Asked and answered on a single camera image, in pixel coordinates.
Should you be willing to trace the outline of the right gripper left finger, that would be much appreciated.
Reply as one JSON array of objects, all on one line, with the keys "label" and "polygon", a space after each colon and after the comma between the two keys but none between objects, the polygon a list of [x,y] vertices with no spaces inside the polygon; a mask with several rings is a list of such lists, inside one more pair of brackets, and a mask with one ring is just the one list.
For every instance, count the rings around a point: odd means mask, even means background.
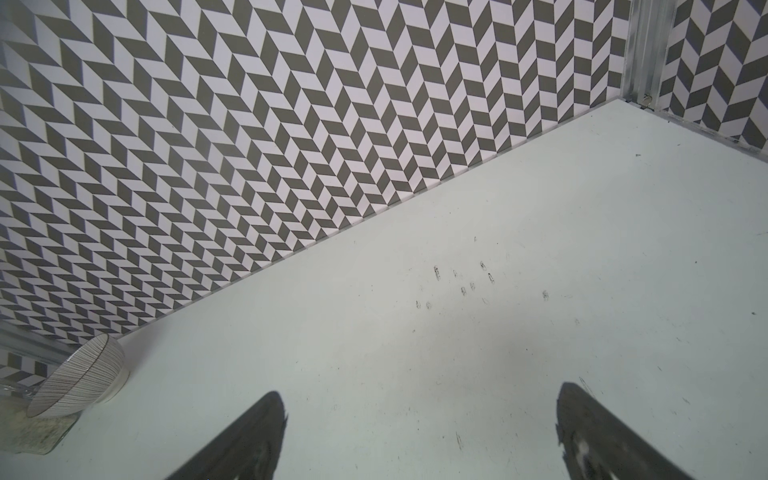
[{"label": "right gripper left finger", "polygon": [[270,391],[169,478],[271,479],[278,466],[287,421],[280,394]]}]

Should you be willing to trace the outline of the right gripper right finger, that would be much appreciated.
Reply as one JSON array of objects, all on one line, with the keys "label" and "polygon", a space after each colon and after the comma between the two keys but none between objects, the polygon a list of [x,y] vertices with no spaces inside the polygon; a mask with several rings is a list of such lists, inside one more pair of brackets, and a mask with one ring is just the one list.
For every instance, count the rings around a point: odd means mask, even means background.
[{"label": "right gripper right finger", "polygon": [[688,479],[690,475],[572,382],[561,385],[556,431],[572,479]]}]

